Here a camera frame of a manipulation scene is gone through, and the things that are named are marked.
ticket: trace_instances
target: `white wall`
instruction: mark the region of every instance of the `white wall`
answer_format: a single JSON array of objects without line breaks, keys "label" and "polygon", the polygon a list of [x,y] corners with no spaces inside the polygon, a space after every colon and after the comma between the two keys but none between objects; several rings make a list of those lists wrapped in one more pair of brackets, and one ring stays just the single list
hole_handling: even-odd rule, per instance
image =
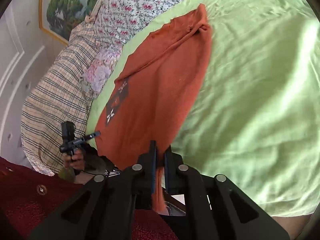
[{"label": "white wall", "polygon": [[64,47],[39,29],[38,19],[38,0],[12,0],[0,19],[0,156],[26,166],[23,101]]}]

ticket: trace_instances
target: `triangular cutout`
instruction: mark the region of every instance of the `triangular cutout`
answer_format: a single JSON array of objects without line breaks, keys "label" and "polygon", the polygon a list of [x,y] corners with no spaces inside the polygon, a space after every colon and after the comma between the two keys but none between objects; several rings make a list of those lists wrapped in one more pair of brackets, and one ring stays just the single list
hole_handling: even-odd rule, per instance
[{"label": "triangular cutout", "polygon": [[230,198],[242,224],[248,223],[249,221],[259,217],[259,213],[245,202],[236,192],[231,191]]},{"label": "triangular cutout", "polygon": [[90,191],[86,191],[80,198],[78,198],[71,206],[69,206],[61,217],[70,223],[77,224],[81,218],[85,206],[87,205],[91,196]]}]

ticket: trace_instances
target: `silver screw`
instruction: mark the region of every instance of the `silver screw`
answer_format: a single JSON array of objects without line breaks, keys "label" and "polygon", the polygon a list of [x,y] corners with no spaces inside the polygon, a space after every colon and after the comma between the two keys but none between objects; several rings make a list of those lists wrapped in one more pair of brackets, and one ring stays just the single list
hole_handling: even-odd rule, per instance
[{"label": "silver screw", "polygon": [[180,171],[187,171],[189,169],[189,167],[187,165],[185,165],[185,164],[179,165],[178,168],[179,168]]},{"label": "silver screw", "polygon": [[226,176],[219,174],[219,175],[217,175],[216,179],[217,179],[217,181],[225,182],[227,178],[226,178]]},{"label": "silver screw", "polygon": [[95,182],[102,182],[102,181],[104,181],[104,176],[101,174],[98,174],[98,175],[94,176],[93,179]]},{"label": "silver screw", "polygon": [[135,164],[135,165],[132,166],[132,169],[133,169],[134,171],[140,171],[140,170],[142,169],[142,165],[139,164],[139,163],[137,163],[137,164]]}]

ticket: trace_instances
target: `mattress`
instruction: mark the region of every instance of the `mattress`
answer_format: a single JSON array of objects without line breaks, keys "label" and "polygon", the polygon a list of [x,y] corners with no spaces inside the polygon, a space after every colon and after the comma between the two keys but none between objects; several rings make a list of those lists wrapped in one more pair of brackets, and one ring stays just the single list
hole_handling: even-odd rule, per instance
[{"label": "mattress", "polygon": [[320,201],[320,24],[306,0],[184,0],[169,9],[124,45],[86,133],[127,57],[200,3],[213,28],[212,55],[173,151],[204,175],[225,174],[271,216],[312,213]]}]

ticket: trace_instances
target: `plaid fabric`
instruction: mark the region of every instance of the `plaid fabric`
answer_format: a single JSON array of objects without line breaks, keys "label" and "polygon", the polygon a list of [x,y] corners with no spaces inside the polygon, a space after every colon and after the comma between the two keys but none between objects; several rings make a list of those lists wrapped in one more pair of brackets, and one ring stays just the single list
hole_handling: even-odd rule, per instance
[{"label": "plaid fabric", "polygon": [[79,80],[98,51],[93,25],[78,25],[71,32],[68,46],[24,102],[22,147],[40,173],[53,176],[62,169],[62,122],[76,125],[76,137],[85,134],[92,99],[85,95]]}]

